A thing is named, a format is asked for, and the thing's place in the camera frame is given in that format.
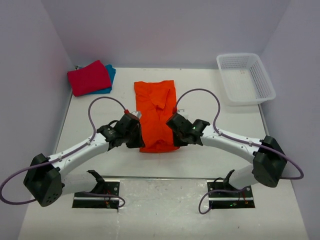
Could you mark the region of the orange t shirt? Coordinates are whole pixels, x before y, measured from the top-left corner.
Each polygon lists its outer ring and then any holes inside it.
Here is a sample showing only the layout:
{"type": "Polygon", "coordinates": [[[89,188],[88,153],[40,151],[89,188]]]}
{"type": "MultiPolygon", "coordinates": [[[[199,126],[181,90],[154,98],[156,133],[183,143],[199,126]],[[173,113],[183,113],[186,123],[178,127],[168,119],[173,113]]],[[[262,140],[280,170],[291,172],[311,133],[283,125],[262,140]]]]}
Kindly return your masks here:
{"type": "Polygon", "coordinates": [[[160,154],[178,150],[172,130],[166,125],[176,105],[173,80],[134,83],[136,109],[141,112],[140,124],[145,146],[141,153],[160,154]]]}

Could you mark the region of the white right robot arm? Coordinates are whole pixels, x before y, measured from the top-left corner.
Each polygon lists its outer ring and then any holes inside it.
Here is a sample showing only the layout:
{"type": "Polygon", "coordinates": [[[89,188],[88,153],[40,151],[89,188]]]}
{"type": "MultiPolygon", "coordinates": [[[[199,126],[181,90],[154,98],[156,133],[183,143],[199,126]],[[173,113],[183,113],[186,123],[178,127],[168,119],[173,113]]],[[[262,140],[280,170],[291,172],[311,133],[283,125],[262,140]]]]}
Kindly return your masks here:
{"type": "Polygon", "coordinates": [[[187,145],[200,145],[214,147],[234,154],[249,165],[238,170],[232,169],[223,180],[223,191],[227,196],[233,197],[250,185],[260,183],[266,187],[275,188],[278,185],[287,161],[273,151],[281,150],[277,141],[266,136],[264,139],[245,138],[241,135],[241,142],[228,139],[221,131],[204,120],[196,119],[190,122],[179,113],[173,114],[166,125],[172,130],[173,143],[176,147],[187,145]]]}

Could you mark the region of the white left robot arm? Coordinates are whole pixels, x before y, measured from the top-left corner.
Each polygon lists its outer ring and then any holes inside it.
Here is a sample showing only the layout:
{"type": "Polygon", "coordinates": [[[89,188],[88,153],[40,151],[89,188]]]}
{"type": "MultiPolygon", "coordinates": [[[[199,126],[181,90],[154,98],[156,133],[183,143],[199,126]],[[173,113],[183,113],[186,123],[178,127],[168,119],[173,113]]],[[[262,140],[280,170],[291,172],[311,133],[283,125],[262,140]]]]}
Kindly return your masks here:
{"type": "Polygon", "coordinates": [[[71,174],[75,168],[97,155],[125,144],[129,149],[143,147],[140,111],[125,113],[114,126],[99,127],[93,137],[51,156],[38,154],[32,159],[23,184],[42,206],[53,204],[60,196],[84,192],[97,197],[103,193],[102,177],[95,170],[71,174]]]}

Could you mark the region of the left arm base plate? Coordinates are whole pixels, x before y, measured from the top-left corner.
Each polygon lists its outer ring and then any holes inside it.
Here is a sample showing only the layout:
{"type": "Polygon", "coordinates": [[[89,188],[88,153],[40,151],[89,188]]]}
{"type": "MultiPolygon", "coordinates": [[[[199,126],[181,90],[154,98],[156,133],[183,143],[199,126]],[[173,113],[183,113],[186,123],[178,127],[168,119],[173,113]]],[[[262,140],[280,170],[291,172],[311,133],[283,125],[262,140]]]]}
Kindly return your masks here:
{"type": "Polygon", "coordinates": [[[95,180],[96,185],[89,193],[76,192],[73,197],[74,209],[115,209],[119,210],[125,202],[119,198],[120,181],[105,180],[95,170],[88,170],[95,180]]]}

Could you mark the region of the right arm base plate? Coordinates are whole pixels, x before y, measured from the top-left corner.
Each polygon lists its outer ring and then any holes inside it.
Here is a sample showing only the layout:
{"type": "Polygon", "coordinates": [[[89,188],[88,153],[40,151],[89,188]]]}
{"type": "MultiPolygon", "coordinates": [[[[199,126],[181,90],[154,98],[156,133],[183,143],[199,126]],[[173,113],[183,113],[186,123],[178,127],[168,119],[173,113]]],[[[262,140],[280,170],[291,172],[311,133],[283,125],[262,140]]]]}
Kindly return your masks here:
{"type": "Polygon", "coordinates": [[[237,192],[237,189],[229,184],[229,178],[234,170],[231,170],[226,179],[218,177],[207,181],[209,192],[218,190],[208,195],[208,205],[210,210],[215,209],[254,209],[255,202],[251,186],[244,191],[237,192]]]}

